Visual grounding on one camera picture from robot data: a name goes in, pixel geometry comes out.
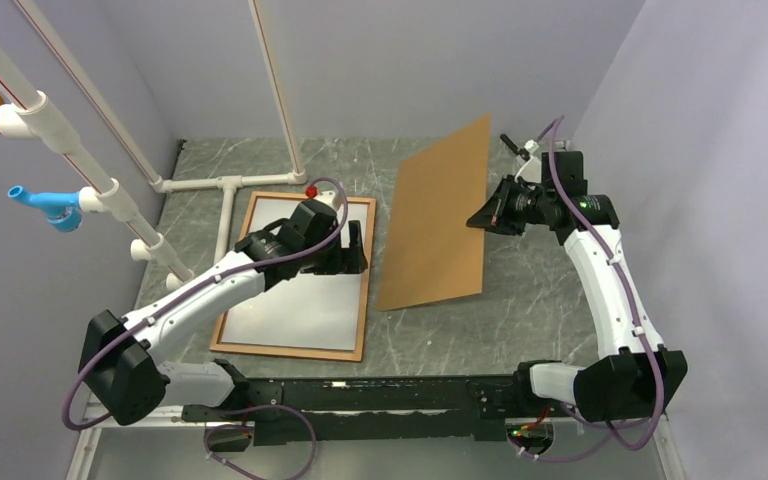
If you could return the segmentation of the brown backing board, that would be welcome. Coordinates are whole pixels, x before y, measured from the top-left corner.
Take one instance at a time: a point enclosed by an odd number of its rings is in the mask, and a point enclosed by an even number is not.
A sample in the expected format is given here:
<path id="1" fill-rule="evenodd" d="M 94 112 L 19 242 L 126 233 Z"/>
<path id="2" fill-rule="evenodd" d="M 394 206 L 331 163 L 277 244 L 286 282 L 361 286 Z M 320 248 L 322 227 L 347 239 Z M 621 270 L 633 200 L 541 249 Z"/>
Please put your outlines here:
<path id="1" fill-rule="evenodd" d="M 378 310 L 482 292 L 485 234 L 466 222 L 487 199 L 491 124 L 487 113 L 400 163 Z"/>

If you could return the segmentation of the wooden picture frame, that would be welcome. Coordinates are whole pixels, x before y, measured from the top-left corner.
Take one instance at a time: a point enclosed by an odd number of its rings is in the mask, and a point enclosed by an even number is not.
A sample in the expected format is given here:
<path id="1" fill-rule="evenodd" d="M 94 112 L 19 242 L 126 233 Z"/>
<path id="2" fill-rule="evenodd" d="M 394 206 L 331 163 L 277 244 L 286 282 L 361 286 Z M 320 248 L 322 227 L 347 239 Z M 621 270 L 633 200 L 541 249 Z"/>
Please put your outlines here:
<path id="1" fill-rule="evenodd" d="M 269 221 L 289 217 L 304 194 L 255 191 L 240 239 Z M 349 197 L 348 220 L 361 224 L 363 274 L 299 274 L 217 319 L 214 353 L 359 362 L 363 356 L 374 243 L 376 200 Z"/>

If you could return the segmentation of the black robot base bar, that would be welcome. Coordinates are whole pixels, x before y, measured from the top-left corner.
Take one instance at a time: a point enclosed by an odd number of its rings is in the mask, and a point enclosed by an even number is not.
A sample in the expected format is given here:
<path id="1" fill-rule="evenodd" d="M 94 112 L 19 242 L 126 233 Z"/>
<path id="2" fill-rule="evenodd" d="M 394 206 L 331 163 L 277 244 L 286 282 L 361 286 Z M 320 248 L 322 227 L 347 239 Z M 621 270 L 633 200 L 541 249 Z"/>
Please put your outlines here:
<path id="1" fill-rule="evenodd" d="M 218 407 L 186 405 L 190 423 L 245 423 L 257 446 L 290 442 L 465 437 L 503 441 L 550 413 L 522 374 L 245 378 Z"/>

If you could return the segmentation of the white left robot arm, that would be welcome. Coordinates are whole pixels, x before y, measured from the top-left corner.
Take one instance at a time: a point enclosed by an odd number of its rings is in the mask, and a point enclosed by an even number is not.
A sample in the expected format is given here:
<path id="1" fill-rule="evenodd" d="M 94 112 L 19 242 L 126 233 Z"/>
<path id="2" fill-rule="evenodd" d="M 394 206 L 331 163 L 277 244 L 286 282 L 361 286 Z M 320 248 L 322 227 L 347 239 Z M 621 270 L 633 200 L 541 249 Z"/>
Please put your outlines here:
<path id="1" fill-rule="evenodd" d="M 175 345 L 202 324 L 301 274 L 361 274 L 368 267 L 363 223 L 322 197 L 246 234 L 213 267 L 165 297 L 123 317 L 105 310 L 87 327 L 80 380 L 107 410 L 131 425 L 166 405 L 201 405 L 239 417 L 250 382 L 226 360 L 180 363 Z"/>

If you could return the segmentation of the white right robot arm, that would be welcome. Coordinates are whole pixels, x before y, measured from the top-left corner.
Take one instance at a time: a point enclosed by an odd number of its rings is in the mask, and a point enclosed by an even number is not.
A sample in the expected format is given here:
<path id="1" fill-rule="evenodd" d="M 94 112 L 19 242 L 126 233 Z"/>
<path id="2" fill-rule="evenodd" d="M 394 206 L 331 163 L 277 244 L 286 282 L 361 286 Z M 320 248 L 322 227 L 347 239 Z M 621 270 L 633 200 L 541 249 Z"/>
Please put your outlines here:
<path id="1" fill-rule="evenodd" d="M 611 199 L 591 194 L 579 151 L 529 155 L 502 178 L 466 222 L 489 233 L 520 236 L 529 226 L 554 232 L 581 281 L 596 330 L 598 359 L 587 367 L 532 361 L 514 373 L 511 401 L 534 415 L 550 402 L 573 406 L 592 423 L 662 412 L 688 371 L 684 353 L 666 347 L 624 262 Z"/>

